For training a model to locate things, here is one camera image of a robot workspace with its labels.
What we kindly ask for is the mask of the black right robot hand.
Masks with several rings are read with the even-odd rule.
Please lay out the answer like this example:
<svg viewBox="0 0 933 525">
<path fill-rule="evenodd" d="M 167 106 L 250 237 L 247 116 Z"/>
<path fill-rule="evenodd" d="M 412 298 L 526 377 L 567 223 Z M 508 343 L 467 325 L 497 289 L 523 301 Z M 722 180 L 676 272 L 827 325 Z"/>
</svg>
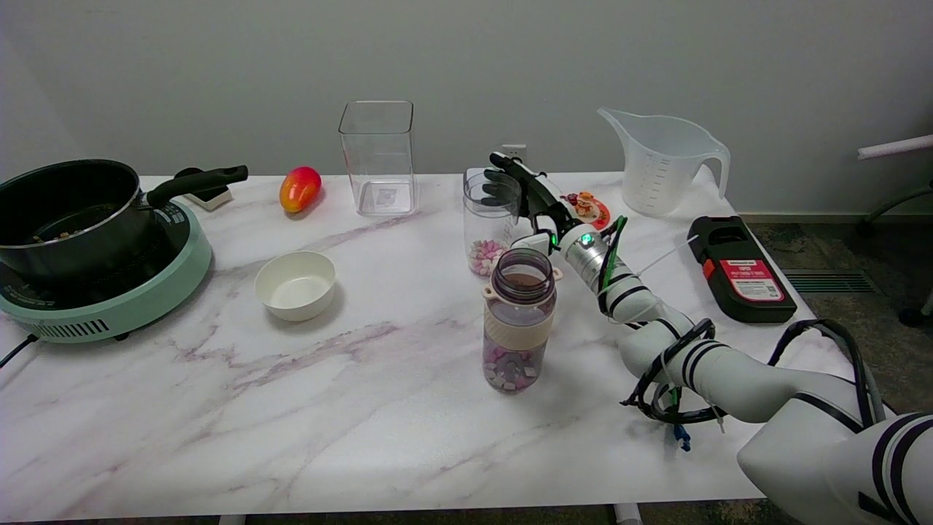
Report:
<svg viewBox="0 0 933 525">
<path fill-rule="evenodd" d="M 550 255 L 559 252 L 560 241 L 582 224 L 576 209 L 544 172 L 534 172 L 516 157 L 502 152 L 489 155 L 492 167 L 484 171 L 481 205 L 503 207 L 517 219 L 527 219 L 533 235 L 512 244 Z"/>
</svg>

